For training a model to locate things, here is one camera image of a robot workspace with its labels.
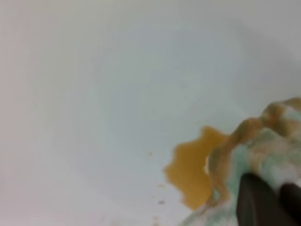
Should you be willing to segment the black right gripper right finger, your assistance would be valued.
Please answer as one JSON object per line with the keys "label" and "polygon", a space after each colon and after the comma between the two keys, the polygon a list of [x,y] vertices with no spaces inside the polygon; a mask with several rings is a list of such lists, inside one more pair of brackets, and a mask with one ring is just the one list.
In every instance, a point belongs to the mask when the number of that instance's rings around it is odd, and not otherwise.
{"label": "black right gripper right finger", "polygon": [[296,184],[285,184],[280,189],[279,200],[294,220],[301,219],[301,188]]}

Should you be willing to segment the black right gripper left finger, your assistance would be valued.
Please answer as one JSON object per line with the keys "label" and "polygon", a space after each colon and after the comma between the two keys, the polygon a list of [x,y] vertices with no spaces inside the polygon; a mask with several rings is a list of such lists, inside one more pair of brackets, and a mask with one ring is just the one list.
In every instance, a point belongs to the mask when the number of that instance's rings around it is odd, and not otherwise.
{"label": "black right gripper left finger", "polygon": [[253,174],[243,175],[236,208],[238,225],[298,226],[299,221],[294,220],[281,205],[279,195],[280,190],[276,193],[259,177]]}

